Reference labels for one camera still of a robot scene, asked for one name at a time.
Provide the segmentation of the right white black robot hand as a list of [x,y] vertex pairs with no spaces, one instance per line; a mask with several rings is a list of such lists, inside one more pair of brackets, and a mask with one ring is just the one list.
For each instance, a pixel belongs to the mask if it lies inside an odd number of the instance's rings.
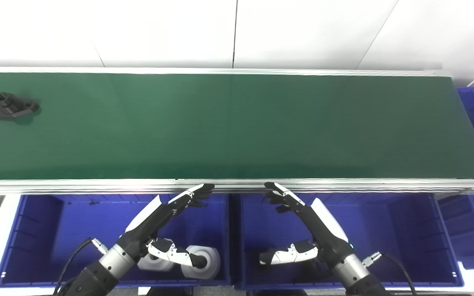
[[261,265],[288,264],[318,258],[329,268],[340,268],[341,264],[353,264],[358,257],[334,216],[315,198],[312,203],[303,202],[295,193],[284,186],[265,182],[269,190],[265,197],[271,204],[278,204],[278,213],[293,212],[301,219],[314,238],[311,243],[301,240],[290,247],[269,250],[259,255]]

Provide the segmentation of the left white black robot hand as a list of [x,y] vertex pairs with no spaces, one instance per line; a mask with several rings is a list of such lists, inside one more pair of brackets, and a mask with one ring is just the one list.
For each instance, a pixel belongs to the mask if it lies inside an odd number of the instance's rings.
[[205,268],[208,260],[202,255],[195,255],[186,249],[176,247],[164,238],[158,238],[158,231],[188,207],[201,207],[203,200],[209,198],[215,185],[203,183],[186,189],[166,203],[155,197],[126,228],[116,244],[134,262],[139,261],[155,251],[155,257],[194,268]]

